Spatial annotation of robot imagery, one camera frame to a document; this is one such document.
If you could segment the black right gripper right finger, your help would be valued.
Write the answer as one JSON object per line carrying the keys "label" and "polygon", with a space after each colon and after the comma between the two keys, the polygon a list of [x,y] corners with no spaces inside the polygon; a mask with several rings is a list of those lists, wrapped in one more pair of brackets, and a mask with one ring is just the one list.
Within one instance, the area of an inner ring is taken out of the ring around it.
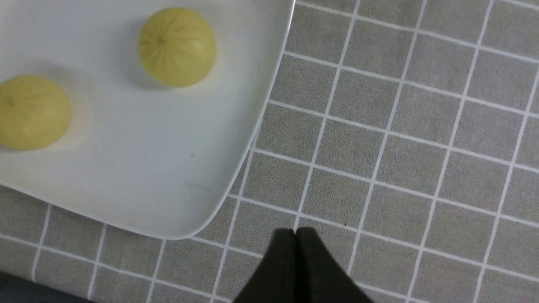
{"label": "black right gripper right finger", "polygon": [[372,302],[335,261],[314,228],[299,228],[295,240],[297,303]]}

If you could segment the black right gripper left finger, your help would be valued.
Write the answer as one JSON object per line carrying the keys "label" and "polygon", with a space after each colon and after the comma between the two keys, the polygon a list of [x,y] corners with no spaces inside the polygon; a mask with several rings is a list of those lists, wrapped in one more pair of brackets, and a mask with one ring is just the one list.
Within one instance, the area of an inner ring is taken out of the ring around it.
{"label": "black right gripper left finger", "polygon": [[294,231],[277,229],[260,264],[234,302],[294,303],[295,270]]}

